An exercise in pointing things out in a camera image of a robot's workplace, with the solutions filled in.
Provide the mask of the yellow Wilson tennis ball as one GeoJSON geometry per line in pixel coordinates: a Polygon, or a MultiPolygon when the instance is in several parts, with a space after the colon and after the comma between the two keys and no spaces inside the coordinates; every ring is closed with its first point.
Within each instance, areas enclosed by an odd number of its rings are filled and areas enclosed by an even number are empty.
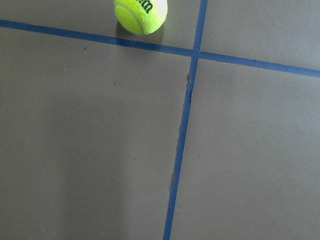
{"type": "Polygon", "coordinates": [[[166,0],[115,0],[114,13],[125,30],[135,35],[156,32],[168,13],[166,0]]]}

